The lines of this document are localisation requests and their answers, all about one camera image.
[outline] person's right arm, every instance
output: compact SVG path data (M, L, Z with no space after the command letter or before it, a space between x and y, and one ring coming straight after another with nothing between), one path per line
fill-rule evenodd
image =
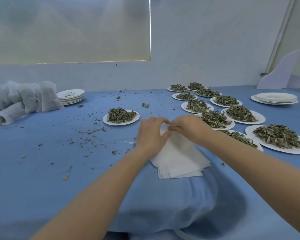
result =
M170 131L184 135L223 160L300 232L300 169L213 130L195 115L178 117L170 125Z

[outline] blue table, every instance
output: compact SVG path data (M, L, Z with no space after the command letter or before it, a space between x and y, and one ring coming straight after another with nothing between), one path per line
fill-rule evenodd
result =
M264 124L284 124L300 135L300 102L287 106L256 103L250 96L264 90L252 86L216 90L235 96L247 108L263 114ZM300 89L279 91L293 93L300 100ZM79 104L34 113L0 126L0 239L28 239L124 156L126 149L133 148L124 141L134 141L140 122L105 125L99 120L110 108L134 109L140 113L140 119L163 116L173 120L187 112L180 107L182 101L173 99L172 94L166 89L90 92ZM143 102L150 107L142 107ZM244 132L245 127L236 124L234 130ZM79 133L97 129L100 130L91 134ZM157 169L147 163L128 191L110 230L154 233L183 229L202 238L300 239L300 234L237 173L227 165L223 167L222 161L208 150L199 149L212 164L202 177L158 179ZM118 150L116 155L111 153L113 150ZM264 151L300 168L300 155L266 148Z

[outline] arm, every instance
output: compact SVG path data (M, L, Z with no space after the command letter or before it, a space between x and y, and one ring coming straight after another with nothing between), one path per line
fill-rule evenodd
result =
M128 189L143 165L165 145L165 118L142 120L136 147L76 196L30 240L103 239Z
M181 133L227 163L300 232L300 169L213 130L195 115L178 117L170 124L174 126L169 130Z

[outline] pile of dried herbs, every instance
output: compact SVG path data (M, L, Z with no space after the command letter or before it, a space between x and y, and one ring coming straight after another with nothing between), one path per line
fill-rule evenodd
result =
M199 90L201 88L203 88L203 86L197 82L191 82L190 85L188 86L188 89L191 89L191 90Z
M108 114L108 121L116 124L132 121L133 118L137 115L137 113L134 111L127 112L122 108L112 108L109 110Z
M224 106L231 106L231 105L237 105L239 102L235 97L225 96L225 95L219 95L214 100L217 104L221 104Z
M192 93L189 91L185 91L183 93L180 93L176 96L177 99L183 99L183 100L189 100L196 98Z
M201 119L214 129L226 128L227 125L231 124L231 121L227 120L228 118L224 113L221 114L218 111L202 113Z
M244 135L240 134L237 131L229 132L226 129L219 129L219 131L227 134L228 136L231 136L232 138L236 139L237 141L240 141L240 142L243 142L244 144L252 146L253 148L258 148L258 146L252 142L252 139L245 137Z
M197 94L203 97L213 98L220 95L220 92L212 91L210 88L200 88L197 90Z
M298 135L284 125L264 125L256 128L253 133L262 141L279 148L300 148Z
M227 115L234 120L242 122L256 122L258 121L250 110L245 108L243 105L231 105L226 111Z
M185 86L181 86L180 84L176 84L176 85L171 85L170 90L172 91L185 91L187 90Z
M206 113L208 106L204 100L191 99L188 101L187 109L196 113Z

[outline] forearm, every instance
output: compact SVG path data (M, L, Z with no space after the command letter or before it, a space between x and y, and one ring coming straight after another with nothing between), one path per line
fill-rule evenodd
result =
M202 139L212 153L236 171L290 225L300 232L300 169L225 133Z
M74 198L31 240L103 239L121 202L147 161L139 150L118 161Z

